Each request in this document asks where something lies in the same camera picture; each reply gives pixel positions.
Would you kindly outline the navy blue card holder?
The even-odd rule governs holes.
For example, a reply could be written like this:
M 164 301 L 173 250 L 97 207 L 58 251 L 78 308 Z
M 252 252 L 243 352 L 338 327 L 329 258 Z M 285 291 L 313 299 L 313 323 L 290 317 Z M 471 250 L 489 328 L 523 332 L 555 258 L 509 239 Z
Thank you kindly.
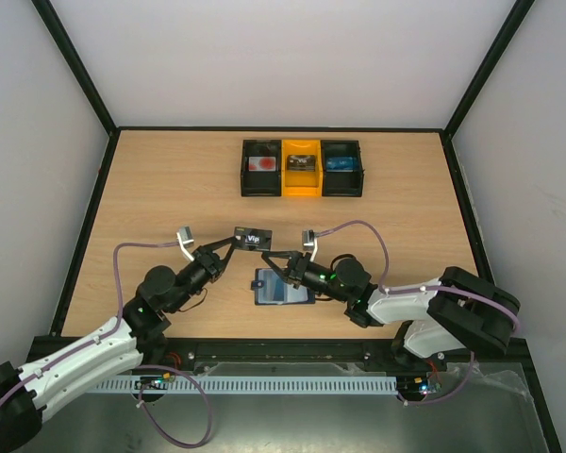
M 286 283 L 270 268 L 258 268 L 250 285 L 257 306 L 309 305 L 315 293 L 306 287 Z

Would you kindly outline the black VIP card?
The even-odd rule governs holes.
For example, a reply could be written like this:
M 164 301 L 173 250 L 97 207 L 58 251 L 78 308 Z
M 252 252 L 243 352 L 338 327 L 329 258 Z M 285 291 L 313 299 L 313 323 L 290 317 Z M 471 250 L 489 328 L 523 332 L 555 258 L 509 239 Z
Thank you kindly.
M 235 247 L 245 251 L 270 251 L 273 232 L 269 229 L 236 226 L 234 230 Z
M 289 172 L 315 172 L 317 158 L 311 154 L 291 154 L 286 157 L 286 170 Z

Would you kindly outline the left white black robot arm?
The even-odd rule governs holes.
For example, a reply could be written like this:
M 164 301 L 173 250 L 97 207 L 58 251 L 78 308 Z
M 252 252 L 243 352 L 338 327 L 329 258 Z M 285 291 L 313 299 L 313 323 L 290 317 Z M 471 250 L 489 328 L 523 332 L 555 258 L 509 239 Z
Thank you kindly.
M 224 273 L 236 240 L 228 237 L 187 251 L 176 272 L 150 269 L 129 301 L 92 333 L 19 367 L 0 364 L 0 452 L 33 439 L 64 406 L 106 378 L 146 367 L 158 369 L 169 315 L 177 313 Z

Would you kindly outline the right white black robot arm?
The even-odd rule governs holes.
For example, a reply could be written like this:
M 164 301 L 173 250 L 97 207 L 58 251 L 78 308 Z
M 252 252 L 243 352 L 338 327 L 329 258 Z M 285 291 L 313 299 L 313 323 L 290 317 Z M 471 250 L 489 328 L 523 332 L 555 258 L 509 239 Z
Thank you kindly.
M 519 300 L 460 267 L 450 266 L 421 284 L 384 287 L 373 283 L 352 254 L 338 256 L 328 267 L 299 251 L 261 257 L 284 282 L 344 303 L 345 315 L 359 327 L 399 323 L 392 357 L 406 370 L 458 349 L 502 357 L 519 328 Z

